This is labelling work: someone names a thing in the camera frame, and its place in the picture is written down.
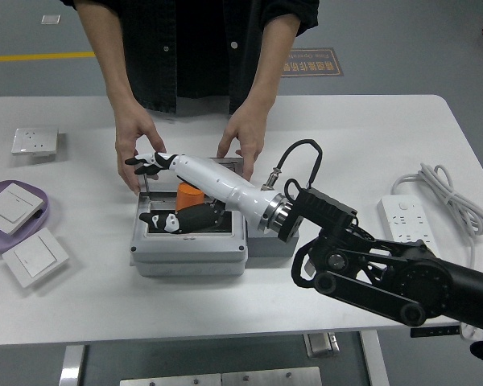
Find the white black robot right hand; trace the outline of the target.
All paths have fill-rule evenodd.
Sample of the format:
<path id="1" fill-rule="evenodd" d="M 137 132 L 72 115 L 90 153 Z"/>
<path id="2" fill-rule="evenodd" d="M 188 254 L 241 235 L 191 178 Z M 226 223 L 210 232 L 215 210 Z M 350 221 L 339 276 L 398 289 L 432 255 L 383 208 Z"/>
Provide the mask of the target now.
<path id="1" fill-rule="evenodd" d="M 239 211 L 250 226 L 260 230 L 270 227 L 272 205 L 277 202 L 277 193 L 257 188 L 211 158 L 154 152 L 136 155 L 125 160 L 125 164 L 136 165 L 135 172 L 141 175 L 171 170 L 186 183 L 224 203 L 227 210 Z"/>

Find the person's left hand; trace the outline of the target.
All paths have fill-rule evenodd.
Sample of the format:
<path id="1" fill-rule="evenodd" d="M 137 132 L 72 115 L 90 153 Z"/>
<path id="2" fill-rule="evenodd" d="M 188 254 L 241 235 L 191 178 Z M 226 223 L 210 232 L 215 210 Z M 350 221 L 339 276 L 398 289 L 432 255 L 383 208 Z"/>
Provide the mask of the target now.
<path id="1" fill-rule="evenodd" d="M 263 150 L 266 122 L 271 105 L 247 99 L 229 119 L 217 147 L 217 157 L 223 158 L 229 152 L 234 139 L 239 141 L 237 154 L 243 158 L 242 176 L 250 181 L 254 164 Z"/>

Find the person's right hand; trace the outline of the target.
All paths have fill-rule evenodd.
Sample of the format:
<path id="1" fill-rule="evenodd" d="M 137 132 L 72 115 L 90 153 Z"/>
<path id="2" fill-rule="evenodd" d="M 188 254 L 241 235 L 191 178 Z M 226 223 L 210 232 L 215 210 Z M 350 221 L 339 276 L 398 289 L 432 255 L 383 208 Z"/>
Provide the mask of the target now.
<path id="1" fill-rule="evenodd" d="M 155 127 L 150 114 L 134 99 L 121 100 L 112 104 L 116 125 L 115 150 L 118 174 L 123 182 L 135 193 L 139 193 L 138 176 L 134 167 L 125 164 L 127 159 L 138 154 L 137 140 L 146 137 L 152 148 L 165 152 L 163 139 Z"/>

